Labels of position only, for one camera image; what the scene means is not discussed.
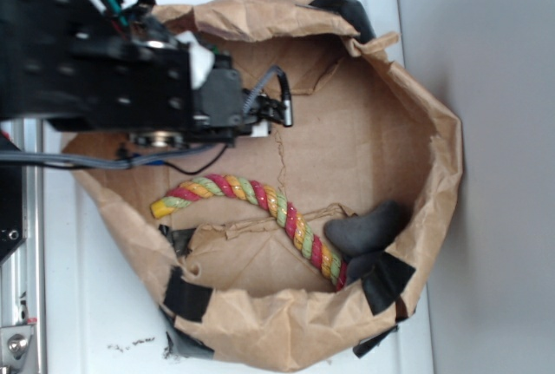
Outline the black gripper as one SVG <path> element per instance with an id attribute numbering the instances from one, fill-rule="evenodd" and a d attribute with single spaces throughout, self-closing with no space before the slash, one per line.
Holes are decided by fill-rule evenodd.
<path id="1" fill-rule="evenodd" d="M 251 89 L 243 87 L 229 55 L 201 44 L 190 31 L 177 35 L 187 46 L 193 91 L 193 129 L 177 133 L 177 145 L 224 142 L 241 135 L 266 137 L 271 124 L 286 124 L 286 74 L 270 66 Z"/>

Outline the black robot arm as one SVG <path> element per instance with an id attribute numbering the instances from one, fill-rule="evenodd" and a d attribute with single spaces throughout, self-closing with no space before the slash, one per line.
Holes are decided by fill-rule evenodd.
<path id="1" fill-rule="evenodd" d="M 1 117 L 120 132 L 143 147 L 233 144 L 293 123 L 286 74 L 250 89 L 229 54 L 170 32 L 153 0 L 1 0 Z"/>

